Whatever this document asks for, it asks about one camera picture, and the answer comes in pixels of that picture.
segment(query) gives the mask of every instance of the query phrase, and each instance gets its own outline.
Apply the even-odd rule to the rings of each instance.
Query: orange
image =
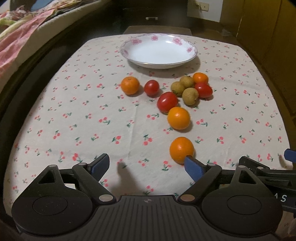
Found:
[[[183,164],[187,155],[193,156],[194,147],[192,142],[186,137],[178,137],[170,145],[170,156],[179,164]]]
[[[121,81],[120,87],[125,94],[133,95],[139,90],[140,83],[137,78],[128,76]]]
[[[168,123],[176,130],[184,130],[190,124],[190,115],[182,107],[173,107],[168,112]]]
[[[193,76],[192,76],[194,82],[197,84],[197,83],[205,83],[207,84],[209,82],[209,78],[206,74],[204,73],[200,73],[200,72],[197,72],[195,73]]]

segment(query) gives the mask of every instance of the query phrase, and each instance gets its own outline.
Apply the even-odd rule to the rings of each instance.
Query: plate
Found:
[[[151,69],[170,69],[196,57],[193,43],[171,34],[142,34],[125,41],[120,53],[129,61]]]

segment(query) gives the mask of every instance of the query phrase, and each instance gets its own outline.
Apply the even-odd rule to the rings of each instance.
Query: kiwi fruit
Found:
[[[198,91],[195,88],[187,88],[183,91],[182,99],[185,105],[193,105],[198,99]]]
[[[170,86],[170,89],[176,96],[182,96],[182,93],[185,90],[185,87],[179,81],[176,81],[172,83],[172,85]]]
[[[194,80],[190,76],[182,76],[180,78],[180,83],[184,85],[185,89],[194,87]]]

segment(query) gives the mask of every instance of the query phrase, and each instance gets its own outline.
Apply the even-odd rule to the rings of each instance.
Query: cabinet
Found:
[[[223,0],[220,23],[232,33],[237,35],[240,20],[242,18],[245,0]]]
[[[237,39],[261,63],[271,42],[281,0],[245,0]]]
[[[186,27],[187,1],[184,0],[115,0],[121,9],[121,28],[132,25]]]
[[[263,67],[280,91],[291,115],[296,115],[296,8],[283,0]]]

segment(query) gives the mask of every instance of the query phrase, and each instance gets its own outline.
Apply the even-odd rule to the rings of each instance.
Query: cherry print tablecloth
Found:
[[[189,138],[196,158],[234,169],[249,156],[274,169],[291,168],[279,161],[288,138],[277,105],[264,79],[240,47],[183,36],[198,49],[197,57],[178,68],[152,70],[128,63],[119,53],[135,35],[92,39],[55,74],[40,94],[15,140],[4,180],[8,214],[19,194],[48,165],[71,168],[102,153],[110,168],[100,183],[122,194],[180,195],[193,181],[169,155],[177,137]],[[194,107],[190,131],[178,132],[145,93],[128,97],[121,80],[129,75],[143,86],[160,83],[163,92],[184,74],[209,76],[213,99]]]

